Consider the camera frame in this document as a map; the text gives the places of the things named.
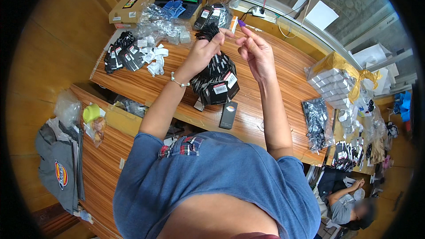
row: grey garment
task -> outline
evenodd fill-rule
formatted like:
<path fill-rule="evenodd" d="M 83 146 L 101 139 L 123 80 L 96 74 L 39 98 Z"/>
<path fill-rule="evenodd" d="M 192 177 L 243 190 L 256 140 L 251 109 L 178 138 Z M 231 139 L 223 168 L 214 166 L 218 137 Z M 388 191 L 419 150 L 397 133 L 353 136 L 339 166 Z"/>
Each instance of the grey garment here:
<path fill-rule="evenodd" d="M 73 173 L 72 145 L 56 141 L 56 138 L 52 141 L 52 133 L 53 130 L 49 126 L 43 126 L 37 132 L 35 148 L 41 157 L 38 177 L 62 207 L 73 214 L 74 211 L 78 211 L 78 194 Z"/>
<path fill-rule="evenodd" d="M 350 194 L 345 194 L 331 206 L 331 219 L 335 224 L 346 224 L 350 222 L 351 210 L 356 200 Z"/>

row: finger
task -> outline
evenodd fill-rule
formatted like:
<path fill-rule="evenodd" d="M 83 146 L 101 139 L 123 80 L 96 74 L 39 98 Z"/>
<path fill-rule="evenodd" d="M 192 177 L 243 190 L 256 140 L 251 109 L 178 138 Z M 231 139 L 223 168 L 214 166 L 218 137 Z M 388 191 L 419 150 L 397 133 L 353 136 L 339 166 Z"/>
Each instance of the finger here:
<path fill-rule="evenodd" d="M 227 36 L 227 37 L 230 37 L 230 38 L 234 38 L 235 37 L 235 34 L 234 33 L 232 33 L 230 30 L 228 30 L 228 29 L 224 29 L 224 28 L 219 28 L 219 30 L 220 30 L 220 32 L 222 33 L 222 34 L 224 34 L 225 36 Z"/>
<path fill-rule="evenodd" d="M 246 34 L 248 37 L 251 37 L 253 40 L 254 40 L 254 42 L 258 45 L 258 46 L 260 46 L 260 47 L 262 47 L 262 46 L 267 46 L 268 45 L 268 43 L 266 42 L 266 40 L 264 40 L 263 38 L 261 38 L 260 36 L 258 36 L 258 35 L 256 35 L 255 33 L 253 33 L 250 29 L 248 29 L 247 27 L 245 27 L 245 26 L 243 26 L 242 27 L 242 32 L 244 33 L 244 34 Z"/>
<path fill-rule="evenodd" d="M 245 42 L 245 46 L 255 57 L 259 58 L 263 55 L 263 52 L 251 37 L 249 37 L 248 40 Z"/>
<path fill-rule="evenodd" d="M 238 45 L 238 46 L 242 46 L 246 41 L 247 41 L 247 37 L 241 37 L 241 38 L 238 38 L 238 39 L 236 39 L 236 41 L 235 41 L 235 43 Z"/>
<path fill-rule="evenodd" d="M 238 48 L 238 52 L 241 55 L 243 60 L 248 61 L 248 49 L 246 46 L 241 46 Z"/>
<path fill-rule="evenodd" d="M 220 46 L 221 40 L 224 38 L 224 35 L 221 33 L 217 33 L 212 40 L 205 45 L 203 49 L 205 49 L 206 52 L 209 52 L 210 54 L 215 54 L 214 50 L 217 48 L 217 46 Z"/>

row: dickies logo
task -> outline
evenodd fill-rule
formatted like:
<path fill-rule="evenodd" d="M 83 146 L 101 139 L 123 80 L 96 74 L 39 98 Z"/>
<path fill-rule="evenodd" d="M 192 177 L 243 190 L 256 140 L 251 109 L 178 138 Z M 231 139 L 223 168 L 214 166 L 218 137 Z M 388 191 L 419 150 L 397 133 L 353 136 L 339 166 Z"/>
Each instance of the dickies logo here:
<path fill-rule="evenodd" d="M 63 190 L 63 187 L 68 183 L 68 172 L 65 167 L 62 166 L 60 162 L 55 159 L 55 168 L 56 168 L 56 178 L 59 182 L 60 188 Z"/>

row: grey t-shirt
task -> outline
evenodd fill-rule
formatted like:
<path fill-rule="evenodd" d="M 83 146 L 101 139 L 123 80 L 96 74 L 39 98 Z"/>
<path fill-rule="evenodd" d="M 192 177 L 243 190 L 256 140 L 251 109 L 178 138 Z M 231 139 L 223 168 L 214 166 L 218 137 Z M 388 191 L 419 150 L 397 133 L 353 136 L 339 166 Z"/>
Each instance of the grey t-shirt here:
<path fill-rule="evenodd" d="M 335 224 L 346 224 L 350 222 L 351 210 L 356 200 L 350 194 L 345 194 L 331 206 L 332 222 Z"/>

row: pearl bracelet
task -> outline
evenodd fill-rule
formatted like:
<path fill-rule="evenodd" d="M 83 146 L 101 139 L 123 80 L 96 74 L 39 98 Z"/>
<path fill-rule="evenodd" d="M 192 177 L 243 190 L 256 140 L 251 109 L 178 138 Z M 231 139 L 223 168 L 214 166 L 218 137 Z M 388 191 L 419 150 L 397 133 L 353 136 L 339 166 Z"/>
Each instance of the pearl bracelet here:
<path fill-rule="evenodd" d="M 174 78 L 174 72 L 172 71 L 171 72 L 171 81 L 173 81 L 173 82 L 175 82 L 175 83 L 177 83 L 178 85 L 180 85 L 181 87 L 187 87 L 187 86 L 189 86 L 190 85 L 190 83 L 188 82 L 187 83 L 187 85 L 184 85 L 183 83 L 180 83 L 180 82 L 178 82 L 178 81 L 176 81 L 176 79 Z"/>

